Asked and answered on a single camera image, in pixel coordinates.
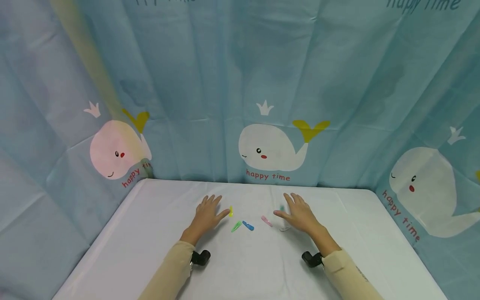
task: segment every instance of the whale print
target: whale print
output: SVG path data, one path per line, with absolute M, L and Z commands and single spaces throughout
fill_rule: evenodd
M 139 113 L 137 118 L 125 109 L 123 112 L 137 128 L 140 137 L 129 124 L 111 120 L 95 134 L 90 144 L 92 164 L 100 174 L 110 180 L 122 178 L 142 159 L 152 159 L 152 153 L 142 134 L 149 118 L 148 112 Z
M 432 236 L 449 238 L 480 220 L 480 213 L 453 216 L 456 208 L 454 171 L 437 149 L 417 147 L 395 163 L 389 182 L 400 203 Z
M 330 125 L 329 121 L 318 123 L 313 129 L 303 120 L 293 125 L 300 129 L 304 144 L 295 152 L 292 142 L 278 127 L 252 124 L 243 129 L 239 138 L 239 153 L 245 163 L 258 170 L 293 171 L 303 164 L 308 143 Z

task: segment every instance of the finger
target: finger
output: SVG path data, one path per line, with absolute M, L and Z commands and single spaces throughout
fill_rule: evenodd
M 211 195 L 210 198 L 208 198 L 207 203 L 212 202 L 214 198 L 215 198 L 215 195 Z
M 202 200 L 202 203 L 200 204 L 205 204 L 207 202 L 207 199 L 208 199 L 208 195 L 204 197 L 204 199 Z
M 306 203 L 305 203 L 305 200 L 304 200 L 300 195 L 297 195 L 297 197 L 298 197 L 298 200 L 300 201 L 300 203 L 306 204 Z
M 291 219 L 291 215 L 287 214 L 286 212 L 282 212 L 281 210 L 274 210 L 273 214 L 275 216 L 279 216 L 280 218 L 289 221 Z
M 217 221 L 220 222 L 223 218 L 228 216 L 229 213 L 230 213 L 230 209 L 229 208 L 225 209 L 224 211 L 222 211 L 220 214 L 216 216 Z
M 290 198 L 290 196 L 286 193 L 283 193 L 283 196 L 285 197 L 285 200 L 287 201 L 288 206 L 290 207 L 290 211 L 292 210 L 293 206 L 293 200 Z
M 300 203 L 300 199 L 299 199 L 299 196 L 297 194 L 291 193 L 290 195 L 292 195 L 293 202 Z
M 218 196 L 215 200 L 213 200 L 213 204 L 215 205 L 215 207 L 218 205 L 220 200 L 222 200 L 222 195 Z

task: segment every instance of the hand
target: hand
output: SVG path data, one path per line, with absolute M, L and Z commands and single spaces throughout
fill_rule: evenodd
M 323 257 L 328 256 L 332 252 L 342 250 L 342 248 L 332 238 L 330 233 L 328 233 L 328 230 L 317 221 L 317 218 L 315 218 L 315 215 L 312 213 L 310 206 L 305 203 L 303 198 L 294 193 L 291 195 L 293 200 L 287 194 L 283 194 L 290 208 L 291 215 L 279 210 L 275 210 L 273 212 L 274 215 L 285 219 L 296 229 L 307 233 Z
M 293 200 L 288 194 L 283 194 L 291 214 L 289 215 L 286 212 L 275 210 L 273 212 L 274 215 L 286 220 L 290 225 L 307 234 L 311 234 L 318 228 L 322 228 L 323 226 L 317 221 L 310 206 L 305 203 L 303 198 L 294 193 L 291 195 Z
M 226 209 L 218 215 L 215 214 L 216 207 L 221 199 L 222 196 L 217 198 L 215 198 L 215 195 L 205 196 L 202 203 L 197 206 L 197 212 L 192 223 L 185 229 L 180 240 L 195 246 L 207 231 L 215 228 L 230 212 L 230 209 Z

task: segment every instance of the pink hair clip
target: pink hair clip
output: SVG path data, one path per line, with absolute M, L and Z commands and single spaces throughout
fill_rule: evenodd
M 270 221 L 265 216 L 262 216 L 262 221 L 267 223 L 268 226 L 273 227 L 272 223 L 270 223 Z

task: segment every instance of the teal fabric backdrop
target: teal fabric backdrop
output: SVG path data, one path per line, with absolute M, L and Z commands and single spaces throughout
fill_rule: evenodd
M 147 177 L 376 191 L 478 297 L 479 1 L 67 2 L 0 4 L 0 299 L 50 299 Z

